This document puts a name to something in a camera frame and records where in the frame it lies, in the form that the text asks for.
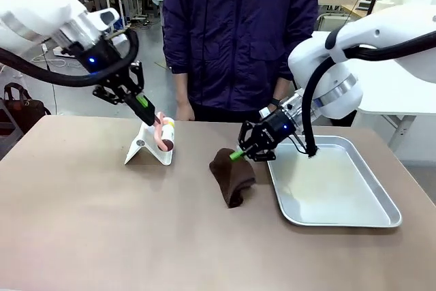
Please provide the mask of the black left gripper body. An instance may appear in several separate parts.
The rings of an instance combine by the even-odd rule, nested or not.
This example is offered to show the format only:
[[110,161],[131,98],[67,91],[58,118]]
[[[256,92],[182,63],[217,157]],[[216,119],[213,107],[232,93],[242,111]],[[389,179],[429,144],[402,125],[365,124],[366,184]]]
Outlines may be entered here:
[[129,67],[134,61],[134,37],[127,36],[129,48],[123,57],[112,40],[104,37],[89,47],[74,42],[67,48],[67,52],[88,71],[84,76],[73,76],[71,85],[100,85],[107,80],[127,75]]

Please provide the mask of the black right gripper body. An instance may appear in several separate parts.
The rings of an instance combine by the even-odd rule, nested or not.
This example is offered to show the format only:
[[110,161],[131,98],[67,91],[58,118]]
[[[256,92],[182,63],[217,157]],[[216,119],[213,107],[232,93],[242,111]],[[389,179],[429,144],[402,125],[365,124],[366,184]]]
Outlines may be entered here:
[[297,126],[291,116],[282,107],[270,113],[265,107],[260,111],[264,148],[276,148],[286,138],[294,138],[300,142],[297,136]]

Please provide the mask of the person's right hand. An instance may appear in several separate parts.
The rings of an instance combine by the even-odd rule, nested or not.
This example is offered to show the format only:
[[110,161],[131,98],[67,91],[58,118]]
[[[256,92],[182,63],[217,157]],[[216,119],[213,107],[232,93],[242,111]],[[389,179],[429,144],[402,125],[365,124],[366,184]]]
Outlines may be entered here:
[[195,113],[190,102],[186,100],[177,101],[176,106],[177,121],[195,121]]

